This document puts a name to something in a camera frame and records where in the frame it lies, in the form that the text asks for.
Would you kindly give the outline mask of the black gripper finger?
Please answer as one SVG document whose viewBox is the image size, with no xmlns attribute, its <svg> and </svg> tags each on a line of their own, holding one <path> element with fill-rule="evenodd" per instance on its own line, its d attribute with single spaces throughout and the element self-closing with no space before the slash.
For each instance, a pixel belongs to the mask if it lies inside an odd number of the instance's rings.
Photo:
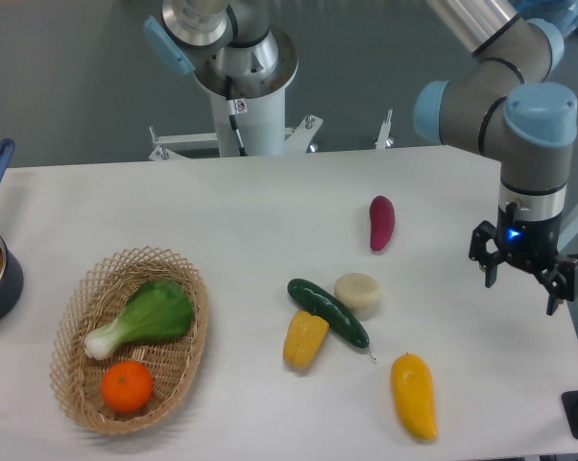
<svg viewBox="0 0 578 461">
<path fill-rule="evenodd" d="M 498 248 L 496 227 L 482 221 L 471 233 L 469 259 L 477 262 L 485 277 L 485 287 L 491 288 L 497 280 L 497 267 L 505 262 L 505 254 Z"/>
<path fill-rule="evenodd" d="M 578 254 L 555 255 L 552 264 L 535 273 L 537 281 L 548 293 L 546 314 L 552 316 L 564 302 L 578 296 Z"/>
</svg>

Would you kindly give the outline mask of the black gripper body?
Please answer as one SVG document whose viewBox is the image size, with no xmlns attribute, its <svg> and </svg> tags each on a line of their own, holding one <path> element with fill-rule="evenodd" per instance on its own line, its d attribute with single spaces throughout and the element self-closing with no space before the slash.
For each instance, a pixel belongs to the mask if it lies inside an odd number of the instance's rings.
<svg viewBox="0 0 578 461">
<path fill-rule="evenodd" d="M 503 262 L 523 271 L 551 270 L 558 255 L 561 214 L 540 221 L 520 218 L 517 204 L 499 207 L 493 255 L 494 265 Z"/>
</svg>

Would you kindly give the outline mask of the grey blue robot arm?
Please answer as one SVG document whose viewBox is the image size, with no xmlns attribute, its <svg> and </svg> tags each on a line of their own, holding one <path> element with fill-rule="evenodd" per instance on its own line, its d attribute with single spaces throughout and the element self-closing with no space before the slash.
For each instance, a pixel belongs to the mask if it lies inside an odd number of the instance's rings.
<svg viewBox="0 0 578 461">
<path fill-rule="evenodd" d="M 500 264 L 531 274 L 553 313 L 578 296 L 578 255 L 559 251 L 578 101 L 548 79 L 563 56 L 563 37 L 545 20 L 523 19 L 507 1 L 434 1 L 431 9 L 477 67 L 461 83 L 428 84 L 415 102 L 414 129 L 499 163 L 497 217 L 473 230 L 470 259 L 487 285 Z"/>
</svg>

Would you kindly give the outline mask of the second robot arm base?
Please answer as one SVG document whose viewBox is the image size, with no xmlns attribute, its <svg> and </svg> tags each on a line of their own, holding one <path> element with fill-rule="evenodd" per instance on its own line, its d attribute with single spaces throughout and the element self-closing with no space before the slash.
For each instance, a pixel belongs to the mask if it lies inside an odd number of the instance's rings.
<svg viewBox="0 0 578 461">
<path fill-rule="evenodd" d="M 269 1 L 164 1 L 143 31 L 167 68 L 228 100 L 269 96 L 298 70 L 297 48 L 273 24 Z"/>
</svg>

